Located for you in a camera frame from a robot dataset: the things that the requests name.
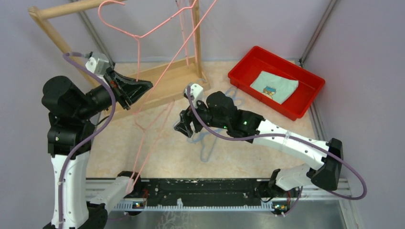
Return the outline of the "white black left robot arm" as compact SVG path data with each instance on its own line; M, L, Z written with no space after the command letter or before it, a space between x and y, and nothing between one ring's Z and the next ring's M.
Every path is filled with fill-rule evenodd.
M105 84L87 93L66 76L53 77L43 87L42 104L49 110L51 125L48 153L55 179L54 212L48 229L102 229L126 193L133 198L142 194L143 184L123 171L105 190L86 198L92 139L100 133L90 119L116 103L129 109L153 87L150 81L125 77L112 68L104 79Z

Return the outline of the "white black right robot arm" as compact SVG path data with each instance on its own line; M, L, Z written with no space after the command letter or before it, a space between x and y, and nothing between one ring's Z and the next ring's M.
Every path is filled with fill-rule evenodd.
M275 197L300 186L315 185L326 191L338 188L342 164L342 141L316 141L283 129L263 116L238 109L232 98L223 92L208 96L206 102L192 100L180 112L174 126L188 138L205 127L225 129L233 140L241 138L251 144L268 146L304 162L289 169L276 169L269 182L269 191Z

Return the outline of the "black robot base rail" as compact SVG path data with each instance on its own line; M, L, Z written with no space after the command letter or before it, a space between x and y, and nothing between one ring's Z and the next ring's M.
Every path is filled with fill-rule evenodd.
M147 207L258 207L277 198L290 203L299 191L271 186L268 178L185 179L150 178L138 181L128 198Z

